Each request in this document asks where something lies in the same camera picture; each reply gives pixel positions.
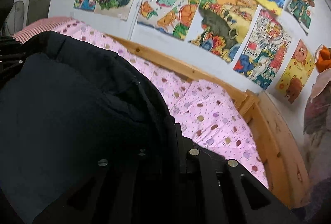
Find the bed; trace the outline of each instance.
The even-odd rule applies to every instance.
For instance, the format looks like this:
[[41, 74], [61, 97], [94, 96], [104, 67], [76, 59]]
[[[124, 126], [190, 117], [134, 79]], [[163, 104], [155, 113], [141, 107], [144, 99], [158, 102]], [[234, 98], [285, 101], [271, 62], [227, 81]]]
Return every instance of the bed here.
[[[31, 24], [15, 37], [21, 42], [25, 42], [40, 31], [55, 30], [97, 45], [95, 44], [97, 30], [86, 29], [85, 26], [82, 27], [83, 23], [72, 18], [61, 19], [51, 18], [42, 23], [36, 22], [36, 26]], [[79, 27], [84, 32], [88, 31], [88, 34], [83, 35], [89, 35], [89, 40], [86, 40], [86, 37], [81, 34], [79, 37], [75, 36], [76, 28]], [[269, 190], [289, 208], [298, 208], [307, 204], [309, 181], [302, 156], [292, 133], [266, 93], [255, 95], [250, 91], [242, 92], [185, 62], [141, 44], [99, 32], [99, 38], [107, 39], [108, 37], [126, 47], [129, 53], [162, 69], [174, 72], [185, 82], [194, 83], [203, 79], [224, 88], [233, 101], [234, 107], [250, 128], [260, 158], [258, 161], [261, 161], [264, 166]], [[103, 46], [102, 48], [109, 49], [109, 44], [104, 43]]]

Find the black jacket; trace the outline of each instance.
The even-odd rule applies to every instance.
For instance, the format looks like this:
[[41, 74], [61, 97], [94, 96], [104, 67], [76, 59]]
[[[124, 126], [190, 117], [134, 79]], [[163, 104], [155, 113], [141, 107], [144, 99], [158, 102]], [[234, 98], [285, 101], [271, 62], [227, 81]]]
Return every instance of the black jacket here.
[[41, 52], [0, 90], [0, 187], [31, 223], [96, 173], [100, 159], [165, 153], [174, 119], [153, 84], [117, 53], [55, 32], [25, 45]]

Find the pink bedsheet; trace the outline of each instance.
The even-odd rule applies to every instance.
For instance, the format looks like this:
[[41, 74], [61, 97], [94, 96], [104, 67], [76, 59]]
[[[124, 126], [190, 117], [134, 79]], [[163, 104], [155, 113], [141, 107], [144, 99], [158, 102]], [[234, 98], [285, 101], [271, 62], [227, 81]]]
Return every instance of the pink bedsheet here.
[[237, 159], [268, 187], [251, 131], [221, 86], [205, 80], [187, 83], [80, 21], [70, 21], [54, 31], [117, 52], [158, 88], [170, 114], [181, 124], [183, 136], [225, 159]]

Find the orange cloth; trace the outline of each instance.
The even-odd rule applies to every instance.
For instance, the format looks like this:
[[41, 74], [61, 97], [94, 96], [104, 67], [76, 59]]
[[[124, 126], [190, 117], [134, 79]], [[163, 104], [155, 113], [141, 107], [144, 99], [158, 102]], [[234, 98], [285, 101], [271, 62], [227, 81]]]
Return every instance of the orange cloth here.
[[325, 71], [326, 69], [331, 68], [331, 53], [330, 49], [326, 48], [325, 46], [319, 51], [317, 56], [317, 62], [315, 66], [319, 73]]

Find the metal bolt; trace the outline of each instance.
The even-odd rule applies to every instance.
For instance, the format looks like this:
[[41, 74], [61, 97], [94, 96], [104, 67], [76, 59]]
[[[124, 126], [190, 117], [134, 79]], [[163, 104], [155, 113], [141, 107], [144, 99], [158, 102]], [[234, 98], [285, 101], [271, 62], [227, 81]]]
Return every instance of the metal bolt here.
[[200, 153], [200, 151], [198, 149], [195, 149], [195, 148], [191, 149], [189, 152], [192, 156], [197, 156]]
[[101, 167], [104, 167], [108, 164], [108, 161], [106, 159], [101, 159], [98, 161], [98, 165]]
[[228, 165], [231, 167], [237, 167], [238, 166], [238, 162], [234, 159], [231, 159], [228, 161]]

